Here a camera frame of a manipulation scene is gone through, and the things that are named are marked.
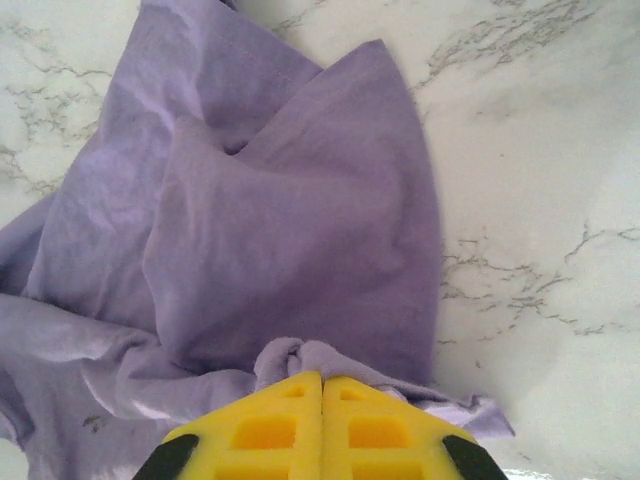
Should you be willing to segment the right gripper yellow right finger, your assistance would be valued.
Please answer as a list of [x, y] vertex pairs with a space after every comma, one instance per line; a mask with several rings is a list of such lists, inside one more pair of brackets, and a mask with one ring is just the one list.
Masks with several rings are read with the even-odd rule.
[[467, 431], [354, 379], [323, 391], [325, 479], [504, 479]]

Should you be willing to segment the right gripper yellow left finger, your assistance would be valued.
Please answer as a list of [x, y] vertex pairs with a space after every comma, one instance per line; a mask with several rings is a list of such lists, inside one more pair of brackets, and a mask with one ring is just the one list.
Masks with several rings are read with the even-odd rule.
[[318, 479], [322, 379], [297, 374], [172, 430], [136, 479]]

